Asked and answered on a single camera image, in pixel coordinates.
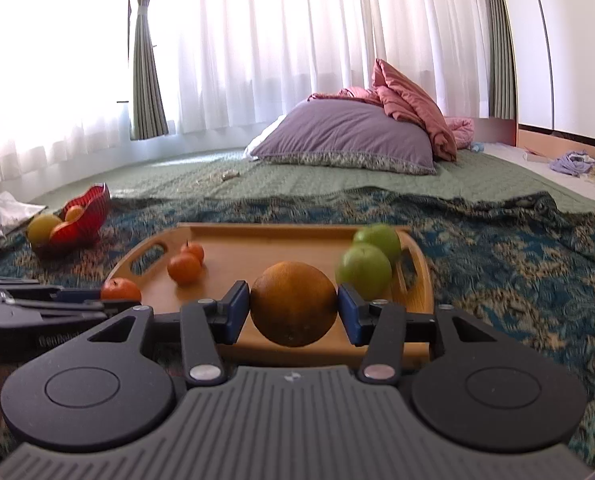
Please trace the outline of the red ribbed glass bowl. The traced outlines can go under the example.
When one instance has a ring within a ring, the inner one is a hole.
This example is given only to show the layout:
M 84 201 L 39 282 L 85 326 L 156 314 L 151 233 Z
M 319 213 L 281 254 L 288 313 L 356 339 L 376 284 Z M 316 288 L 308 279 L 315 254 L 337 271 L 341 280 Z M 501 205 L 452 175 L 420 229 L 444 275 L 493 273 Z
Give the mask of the red ribbed glass bowl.
M 68 223 L 64 217 L 66 211 L 74 205 L 84 206 L 84 213 L 77 221 Z M 108 186 L 105 183 L 92 185 L 84 195 L 65 204 L 58 214 L 62 223 L 52 231 L 50 240 L 44 246 L 30 244 L 32 251 L 40 258 L 58 258 L 96 244 L 110 209 L 111 194 Z

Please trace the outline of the orange fruit in bowl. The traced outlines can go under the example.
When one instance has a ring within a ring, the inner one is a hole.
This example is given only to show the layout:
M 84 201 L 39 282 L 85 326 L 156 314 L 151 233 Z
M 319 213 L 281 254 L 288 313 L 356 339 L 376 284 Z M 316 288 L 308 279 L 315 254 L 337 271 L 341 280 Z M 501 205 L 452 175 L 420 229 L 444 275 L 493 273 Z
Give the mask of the orange fruit in bowl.
M 81 215 L 84 213 L 84 206 L 81 205 L 74 205 L 71 206 L 68 211 L 66 211 L 64 220 L 68 223 L 73 223 L 77 221 Z

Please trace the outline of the pink crumpled blanket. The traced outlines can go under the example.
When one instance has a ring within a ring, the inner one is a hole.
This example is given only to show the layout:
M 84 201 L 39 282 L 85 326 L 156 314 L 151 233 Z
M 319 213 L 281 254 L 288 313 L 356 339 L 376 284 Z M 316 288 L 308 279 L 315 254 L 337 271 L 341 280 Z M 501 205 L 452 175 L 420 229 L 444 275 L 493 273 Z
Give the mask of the pink crumpled blanket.
M 470 117 L 448 117 L 427 92 L 390 63 L 377 58 L 369 88 L 348 87 L 337 93 L 316 92 L 312 100 L 346 100 L 382 108 L 398 122 L 411 122 L 430 138 L 433 155 L 447 162 L 457 159 L 457 151 L 474 142 L 475 126 Z

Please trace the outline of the green quilted bedspread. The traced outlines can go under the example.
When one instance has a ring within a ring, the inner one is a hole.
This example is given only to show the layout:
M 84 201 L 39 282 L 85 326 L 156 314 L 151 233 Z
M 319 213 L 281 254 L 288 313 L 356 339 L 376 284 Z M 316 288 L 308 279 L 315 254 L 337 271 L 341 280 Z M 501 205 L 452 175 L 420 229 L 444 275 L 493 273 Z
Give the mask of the green quilted bedspread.
M 34 199 L 51 209 L 105 183 L 119 198 L 251 198 L 323 195 L 374 186 L 404 194 L 472 202 L 506 200 L 537 192 L 549 193 L 558 208 L 595 212 L 595 183 L 556 174 L 544 164 L 528 162 L 511 146 L 487 144 L 482 153 L 462 151 L 457 162 L 440 162 L 434 176 L 329 167 L 270 165 L 251 162 L 239 151 L 134 165 L 61 185 Z

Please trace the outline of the green curtain right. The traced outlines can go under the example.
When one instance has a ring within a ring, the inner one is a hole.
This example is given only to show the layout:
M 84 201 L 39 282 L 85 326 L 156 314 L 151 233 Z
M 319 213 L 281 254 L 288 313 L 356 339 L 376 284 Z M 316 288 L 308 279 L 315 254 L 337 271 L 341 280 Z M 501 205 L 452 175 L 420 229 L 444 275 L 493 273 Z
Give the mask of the green curtain right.
M 517 89 L 512 36 L 505 0 L 486 0 L 489 32 L 488 113 L 500 119 L 517 119 Z

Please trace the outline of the large dull orange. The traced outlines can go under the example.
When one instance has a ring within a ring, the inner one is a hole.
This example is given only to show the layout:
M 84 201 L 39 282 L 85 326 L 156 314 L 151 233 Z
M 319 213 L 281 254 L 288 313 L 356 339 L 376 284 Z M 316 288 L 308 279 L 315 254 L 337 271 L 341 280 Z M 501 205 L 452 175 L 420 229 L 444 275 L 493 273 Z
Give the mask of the large dull orange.
M 260 274 L 250 290 L 250 316 L 262 336 L 288 348 L 321 339 L 337 319 L 337 290 L 319 269 L 282 261 Z

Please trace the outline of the rear mandarin on tray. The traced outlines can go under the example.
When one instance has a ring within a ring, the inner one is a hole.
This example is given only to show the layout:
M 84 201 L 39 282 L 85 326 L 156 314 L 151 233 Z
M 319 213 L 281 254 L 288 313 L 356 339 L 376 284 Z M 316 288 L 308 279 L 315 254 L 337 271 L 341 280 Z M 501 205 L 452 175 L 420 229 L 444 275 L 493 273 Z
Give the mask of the rear mandarin on tray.
M 200 264 L 203 264 L 205 258 L 204 248 L 200 243 L 191 242 L 191 240 L 187 240 L 182 244 L 180 247 L 180 252 L 182 254 L 192 255 Z

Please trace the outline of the green apple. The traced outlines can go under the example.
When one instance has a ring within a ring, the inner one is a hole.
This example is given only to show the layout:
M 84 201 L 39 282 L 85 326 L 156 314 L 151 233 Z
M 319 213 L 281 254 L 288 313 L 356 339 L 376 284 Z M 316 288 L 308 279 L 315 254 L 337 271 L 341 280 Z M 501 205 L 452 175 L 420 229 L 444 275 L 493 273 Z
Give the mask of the green apple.
M 358 230 L 355 243 L 365 243 L 379 248 L 393 266 L 401 256 L 401 240 L 397 232 L 387 224 L 378 223 Z
M 335 271 L 337 285 L 352 285 L 364 300 L 382 298 L 391 279 L 390 260 L 378 247 L 366 243 L 352 244 Z

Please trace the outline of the small mandarin orange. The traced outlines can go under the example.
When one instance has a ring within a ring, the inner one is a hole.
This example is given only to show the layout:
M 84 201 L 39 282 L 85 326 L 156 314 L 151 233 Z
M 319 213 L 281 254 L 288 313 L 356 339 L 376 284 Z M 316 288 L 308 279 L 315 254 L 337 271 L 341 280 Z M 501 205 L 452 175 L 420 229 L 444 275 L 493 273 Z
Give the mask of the small mandarin orange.
M 100 298 L 104 301 L 137 301 L 140 304 L 142 294 L 138 285 L 128 278 L 109 278 L 101 288 Z

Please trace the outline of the front green apple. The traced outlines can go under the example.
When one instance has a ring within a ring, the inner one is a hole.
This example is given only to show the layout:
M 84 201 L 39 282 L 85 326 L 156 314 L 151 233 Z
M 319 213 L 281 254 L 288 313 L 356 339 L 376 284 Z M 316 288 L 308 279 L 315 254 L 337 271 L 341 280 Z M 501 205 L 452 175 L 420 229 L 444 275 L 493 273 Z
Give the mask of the front green apple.
M 352 285 L 364 300 L 382 298 L 391 279 L 390 260 L 378 247 L 366 243 L 352 244 L 335 271 L 337 285 Z

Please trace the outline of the rear green apple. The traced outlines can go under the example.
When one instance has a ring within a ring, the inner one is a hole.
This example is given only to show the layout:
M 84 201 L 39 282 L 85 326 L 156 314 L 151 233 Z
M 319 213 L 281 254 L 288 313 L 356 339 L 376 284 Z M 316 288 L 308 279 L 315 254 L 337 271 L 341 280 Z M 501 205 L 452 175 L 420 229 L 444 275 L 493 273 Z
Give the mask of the rear green apple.
M 387 224 L 378 223 L 358 230 L 355 243 L 365 243 L 379 248 L 393 266 L 401 256 L 401 240 L 397 232 Z

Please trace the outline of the mandarin on tray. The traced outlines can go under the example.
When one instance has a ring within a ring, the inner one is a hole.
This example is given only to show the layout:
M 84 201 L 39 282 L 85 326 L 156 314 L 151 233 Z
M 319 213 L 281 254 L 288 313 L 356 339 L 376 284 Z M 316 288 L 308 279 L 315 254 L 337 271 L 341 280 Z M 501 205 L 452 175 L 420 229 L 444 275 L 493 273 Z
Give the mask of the mandarin on tray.
M 182 244 L 180 247 L 180 252 L 182 254 L 192 255 L 200 264 L 203 264 L 205 258 L 204 248 L 200 243 L 191 242 L 191 240 L 187 240 Z
M 184 287 L 197 282 L 201 278 L 203 270 L 198 258 L 190 252 L 182 252 L 169 260 L 167 272 L 178 286 Z

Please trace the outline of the purple pillow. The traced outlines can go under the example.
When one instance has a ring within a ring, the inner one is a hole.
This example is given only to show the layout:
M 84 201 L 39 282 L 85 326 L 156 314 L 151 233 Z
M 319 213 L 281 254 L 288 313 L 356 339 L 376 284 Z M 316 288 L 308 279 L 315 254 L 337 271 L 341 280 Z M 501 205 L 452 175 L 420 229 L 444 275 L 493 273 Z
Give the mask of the purple pillow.
M 299 103 L 245 149 L 245 156 L 272 164 L 327 166 L 434 174 L 431 142 L 411 122 L 398 122 L 372 104 L 347 100 Z

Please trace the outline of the lavender crumpled cloth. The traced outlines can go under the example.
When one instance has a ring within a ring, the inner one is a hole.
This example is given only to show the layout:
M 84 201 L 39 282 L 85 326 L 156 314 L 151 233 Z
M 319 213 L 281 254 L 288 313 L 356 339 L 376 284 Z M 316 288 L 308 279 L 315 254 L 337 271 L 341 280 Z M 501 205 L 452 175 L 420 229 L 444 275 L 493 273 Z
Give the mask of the lavender crumpled cloth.
M 558 174 L 580 177 L 595 166 L 595 159 L 586 152 L 569 151 L 549 162 L 549 168 Z

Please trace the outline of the yellow fruit in bowl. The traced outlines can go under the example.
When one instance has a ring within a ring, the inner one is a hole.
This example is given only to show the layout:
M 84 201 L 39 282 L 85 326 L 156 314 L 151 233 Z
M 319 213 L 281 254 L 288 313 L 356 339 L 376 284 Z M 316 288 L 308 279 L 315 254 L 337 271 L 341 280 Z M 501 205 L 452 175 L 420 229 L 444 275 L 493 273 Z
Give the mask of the yellow fruit in bowl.
M 28 224 L 26 235 L 32 246 L 44 246 L 50 240 L 52 231 L 62 223 L 56 214 L 38 214 Z

